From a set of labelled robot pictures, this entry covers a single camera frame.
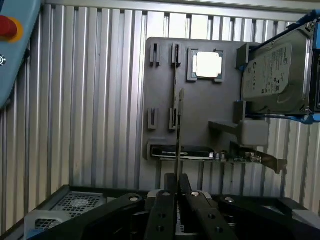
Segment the black graphics card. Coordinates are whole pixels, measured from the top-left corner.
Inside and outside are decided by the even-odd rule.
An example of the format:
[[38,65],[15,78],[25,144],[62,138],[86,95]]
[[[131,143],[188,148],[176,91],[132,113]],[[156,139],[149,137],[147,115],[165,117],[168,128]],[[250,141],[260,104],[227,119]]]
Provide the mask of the black graphics card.
[[[176,146],[152,144],[148,150],[147,156],[151,159],[159,159],[162,161],[174,160],[177,156]],[[287,170],[286,159],[276,158],[253,148],[240,147],[237,144],[231,144],[229,151],[216,151],[210,147],[183,146],[181,148],[180,158],[187,161],[261,164],[273,170],[276,174],[280,174],[281,171]]]

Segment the black PC case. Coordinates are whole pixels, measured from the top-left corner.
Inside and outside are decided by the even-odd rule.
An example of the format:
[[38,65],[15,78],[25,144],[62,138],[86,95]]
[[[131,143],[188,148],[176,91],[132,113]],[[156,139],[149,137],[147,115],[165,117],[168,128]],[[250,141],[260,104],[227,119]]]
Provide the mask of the black PC case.
[[[60,198],[58,202],[49,210],[35,210],[25,217],[26,227],[24,229],[24,240],[32,240],[32,237],[50,230],[62,223],[81,216],[91,210],[94,210],[102,205],[108,204],[111,201],[130,193],[136,193],[144,198],[155,199],[156,194],[161,190],[153,190],[150,192],[127,191],[118,189],[92,189],[89,192],[70,191],[65,196]],[[215,200],[217,196],[211,196],[203,191],[207,199]],[[174,240],[201,240],[199,230],[189,225],[184,220],[183,210],[185,210],[186,200],[184,198],[185,190],[183,186],[176,190],[176,225]],[[303,210],[294,210],[293,219],[309,224],[319,230],[320,240],[320,218],[313,216],[306,208]]]

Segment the grey parts rack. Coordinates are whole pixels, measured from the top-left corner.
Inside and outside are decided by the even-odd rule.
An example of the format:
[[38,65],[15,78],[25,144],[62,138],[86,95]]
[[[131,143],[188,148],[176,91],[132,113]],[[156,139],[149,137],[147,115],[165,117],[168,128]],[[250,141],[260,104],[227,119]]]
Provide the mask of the grey parts rack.
[[[146,41],[143,90],[143,149],[177,141],[179,93],[184,89],[181,146],[228,151],[268,143],[269,126],[245,116],[241,102],[242,72],[236,68],[237,50],[245,42],[151,37]],[[197,78],[192,74],[197,52],[222,55],[222,75]]]

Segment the blue disk caddy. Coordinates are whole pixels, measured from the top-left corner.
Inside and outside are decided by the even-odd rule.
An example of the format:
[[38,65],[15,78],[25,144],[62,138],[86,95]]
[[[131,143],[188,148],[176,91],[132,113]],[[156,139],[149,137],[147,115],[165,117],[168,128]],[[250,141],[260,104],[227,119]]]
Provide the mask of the blue disk caddy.
[[271,42],[277,37],[281,37],[295,29],[298,29],[304,25],[308,25],[315,29],[315,35],[313,39],[313,64],[311,73],[311,84],[310,84],[310,103],[311,113],[305,115],[279,115],[279,114],[267,114],[267,115],[252,115],[248,113],[249,104],[242,100],[242,80],[241,80],[241,94],[240,101],[244,105],[244,112],[247,118],[276,118],[276,119],[288,119],[300,122],[305,125],[311,125],[313,123],[320,123],[320,9],[312,10],[310,13],[303,16],[297,22],[289,25],[287,29],[271,39],[258,44],[253,45],[246,43],[237,49],[236,68],[244,71],[250,61],[250,53],[253,50],[257,50],[259,47]]

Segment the silver CPU chip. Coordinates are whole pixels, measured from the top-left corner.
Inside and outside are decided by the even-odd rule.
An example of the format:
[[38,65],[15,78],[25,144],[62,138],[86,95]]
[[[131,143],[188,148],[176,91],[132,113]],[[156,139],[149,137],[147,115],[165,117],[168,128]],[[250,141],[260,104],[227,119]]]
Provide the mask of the silver CPU chip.
[[192,74],[196,78],[216,79],[222,75],[223,57],[219,52],[198,51],[192,57]]

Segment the silver hard disk drive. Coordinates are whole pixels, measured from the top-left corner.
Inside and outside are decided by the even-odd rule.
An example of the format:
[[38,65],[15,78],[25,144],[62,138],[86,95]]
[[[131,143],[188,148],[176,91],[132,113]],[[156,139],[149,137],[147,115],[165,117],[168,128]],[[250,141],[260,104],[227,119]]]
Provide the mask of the silver hard disk drive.
[[253,50],[242,77],[250,115],[309,115],[315,28],[307,24]]

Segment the teach pendant with red button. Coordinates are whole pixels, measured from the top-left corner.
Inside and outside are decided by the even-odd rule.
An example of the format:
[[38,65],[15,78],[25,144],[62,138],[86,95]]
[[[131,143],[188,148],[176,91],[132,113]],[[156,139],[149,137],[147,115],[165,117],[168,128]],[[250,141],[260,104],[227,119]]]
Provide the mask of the teach pendant with red button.
[[0,0],[0,111],[6,107],[45,0]]

